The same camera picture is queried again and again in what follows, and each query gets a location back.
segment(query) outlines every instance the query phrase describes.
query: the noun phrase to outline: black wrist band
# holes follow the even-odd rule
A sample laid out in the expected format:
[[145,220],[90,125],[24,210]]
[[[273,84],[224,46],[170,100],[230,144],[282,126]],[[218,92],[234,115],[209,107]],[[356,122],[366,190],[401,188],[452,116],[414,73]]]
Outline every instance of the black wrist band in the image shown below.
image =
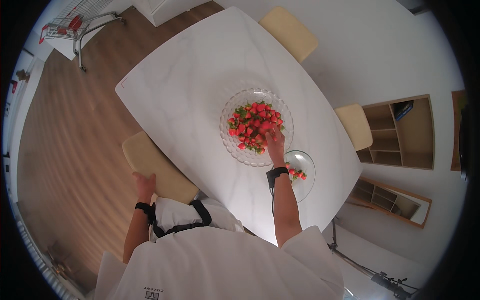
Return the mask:
[[275,168],[267,172],[268,187],[270,189],[275,187],[275,179],[283,173],[288,174],[288,169],[285,167],[281,167],[281,168]]
[[150,225],[153,224],[155,221],[155,203],[153,203],[152,206],[148,205],[147,203],[142,203],[139,202],[137,205],[135,205],[135,209],[141,209],[144,211],[144,213],[148,216],[148,223]]

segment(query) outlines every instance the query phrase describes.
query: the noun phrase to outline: chair seat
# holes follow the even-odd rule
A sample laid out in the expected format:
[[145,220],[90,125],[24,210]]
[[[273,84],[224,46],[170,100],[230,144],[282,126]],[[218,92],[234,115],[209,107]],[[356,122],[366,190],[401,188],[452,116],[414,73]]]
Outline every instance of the chair seat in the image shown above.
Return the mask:
[[359,104],[352,104],[335,109],[345,131],[352,141],[355,151],[370,147],[373,144],[372,131],[367,116]]
[[298,61],[304,61],[317,47],[318,40],[305,25],[283,7],[275,7],[260,22]]
[[142,131],[123,142],[123,153],[133,171],[156,174],[155,194],[189,204],[199,189],[163,154]]

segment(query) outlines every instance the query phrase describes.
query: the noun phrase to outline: glass plate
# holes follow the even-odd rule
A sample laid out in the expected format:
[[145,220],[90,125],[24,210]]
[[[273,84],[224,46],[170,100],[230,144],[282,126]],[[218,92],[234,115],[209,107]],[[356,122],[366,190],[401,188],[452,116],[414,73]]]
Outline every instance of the glass plate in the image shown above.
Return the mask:
[[272,104],[272,109],[282,114],[283,134],[285,135],[285,151],[290,148],[293,139],[293,119],[292,114],[288,110],[287,105],[277,95],[263,89],[248,89],[237,93],[235,96],[225,104],[225,108],[222,111],[220,117],[220,136],[223,140],[223,145],[227,148],[227,151],[239,162],[252,167],[264,167],[272,164],[272,160],[268,155],[268,147],[265,153],[258,155],[254,151],[248,149],[240,150],[238,145],[240,144],[239,137],[231,136],[228,133],[230,126],[227,124],[227,120],[233,117],[233,112],[240,106],[245,106],[247,103],[262,102]]
[[302,170],[307,174],[307,179],[297,179],[293,182],[292,188],[295,198],[297,198],[297,203],[300,203],[305,198],[313,188],[315,183],[315,164],[310,155],[306,154],[300,150],[292,150],[285,153],[285,162],[290,163],[290,168],[297,170]]

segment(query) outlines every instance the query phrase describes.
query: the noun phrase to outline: table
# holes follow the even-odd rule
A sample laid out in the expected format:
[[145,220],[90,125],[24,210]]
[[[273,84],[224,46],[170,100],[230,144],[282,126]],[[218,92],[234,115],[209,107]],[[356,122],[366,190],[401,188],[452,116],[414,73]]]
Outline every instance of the table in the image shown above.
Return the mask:
[[303,228],[324,230],[362,167],[322,92],[257,22],[232,7],[187,28],[141,61],[116,87],[127,109],[165,155],[245,227],[276,244],[266,172],[235,160],[222,144],[226,102],[246,88],[280,96],[294,121],[290,150],[315,162],[316,180],[299,203]]

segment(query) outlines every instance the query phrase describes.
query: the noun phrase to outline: white cabinet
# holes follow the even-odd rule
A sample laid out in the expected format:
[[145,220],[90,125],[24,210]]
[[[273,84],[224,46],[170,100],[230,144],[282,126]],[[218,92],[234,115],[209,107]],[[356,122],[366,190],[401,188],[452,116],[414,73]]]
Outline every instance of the white cabinet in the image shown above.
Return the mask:
[[132,0],[137,10],[155,27],[209,0]]

